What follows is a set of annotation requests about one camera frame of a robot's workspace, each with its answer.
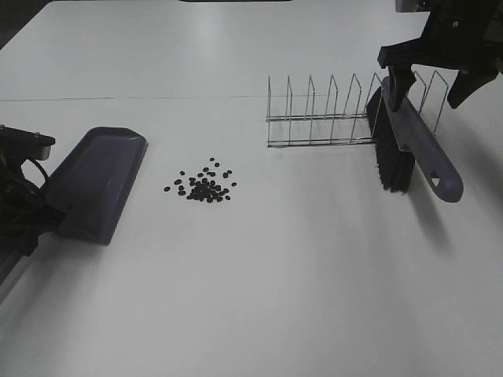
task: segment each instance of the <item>hole in brush handle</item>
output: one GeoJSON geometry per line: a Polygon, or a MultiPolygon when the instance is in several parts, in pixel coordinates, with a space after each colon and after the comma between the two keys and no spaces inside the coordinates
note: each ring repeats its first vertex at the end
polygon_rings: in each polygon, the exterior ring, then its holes
{"type": "Polygon", "coordinates": [[[430,178],[431,178],[431,181],[433,182],[433,185],[435,187],[438,187],[439,186],[439,183],[440,183],[440,177],[439,177],[439,174],[436,172],[436,171],[432,171],[430,173],[430,178]]]}

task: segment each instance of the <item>wire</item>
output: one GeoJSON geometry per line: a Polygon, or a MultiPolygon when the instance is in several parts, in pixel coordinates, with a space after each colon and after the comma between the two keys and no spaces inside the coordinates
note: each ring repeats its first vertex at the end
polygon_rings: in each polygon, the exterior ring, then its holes
{"type": "Polygon", "coordinates": [[[40,173],[42,173],[42,175],[44,176],[44,180],[45,180],[45,181],[46,181],[46,183],[47,183],[47,181],[49,180],[49,175],[47,175],[46,170],[43,168],[43,166],[42,166],[42,165],[40,165],[39,161],[37,161],[36,159],[28,159],[28,160],[29,160],[32,164],[34,164],[34,165],[35,165],[35,167],[36,167],[37,169],[39,169],[39,170],[40,170],[40,173]]]}

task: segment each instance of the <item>cable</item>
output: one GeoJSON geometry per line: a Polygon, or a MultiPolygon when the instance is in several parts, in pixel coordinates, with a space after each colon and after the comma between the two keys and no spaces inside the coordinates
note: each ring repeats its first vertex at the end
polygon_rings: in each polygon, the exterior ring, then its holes
{"type": "Polygon", "coordinates": [[[36,159],[28,159],[32,164],[35,165],[35,167],[37,169],[40,170],[40,173],[42,173],[42,175],[44,176],[44,180],[47,181],[49,180],[49,175],[47,174],[46,170],[43,168],[42,165],[40,165],[39,161],[37,161],[36,159]]]}

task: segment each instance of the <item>metal wire rack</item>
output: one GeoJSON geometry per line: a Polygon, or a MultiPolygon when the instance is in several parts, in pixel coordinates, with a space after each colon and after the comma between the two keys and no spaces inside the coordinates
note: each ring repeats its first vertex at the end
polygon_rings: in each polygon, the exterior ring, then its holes
{"type": "MultiPolygon", "coordinates": [[[[440,102],[440,107],[434,115],[434,125],[430,127],[435,135],[439,126],[440,115],[446,102],[449,85],[442,75],[434,70],[427,84],[421,75],[415,71],[414,75],[422,88],[416,93],[413,101],[411,93],[409,99],[415,105],[417,112],[423,117],[425,103],[431,95],[431,88],[436,82],[442,85],[440,97],[435,100],[440,102]]],[[[361,80],[354,73],[351,76],[349,89],[340,111],[340,87],[334,75],[330,76],[327,94],[317,95],[311,75],[307,83],[307,94],[294,95],[290,76],[287,77],[286,94],[274,96],[271,90],[270,76],[267,81],[267,146],[271,148],[285,148],[295,146],[314,145],[368,145],[374,144],[373,127],[369,127],[366,107],[370,96],[381,85],[381,78],[377,73],[372,75],[363,106],[361,80]]]]}

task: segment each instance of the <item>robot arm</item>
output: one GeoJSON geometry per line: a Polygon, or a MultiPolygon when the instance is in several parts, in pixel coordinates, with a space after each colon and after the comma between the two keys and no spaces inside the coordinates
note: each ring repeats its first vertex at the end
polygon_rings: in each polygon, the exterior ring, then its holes
{"type": "Polygon", "coordinates": [[[414,84],[412,64],[458,70],[447,100],[457,108],[503,71],[503,0],[397,0],[399,12],[430,10],[421,37],[381,47],[390,74],[390,106],[397,111],[414,84]]]}

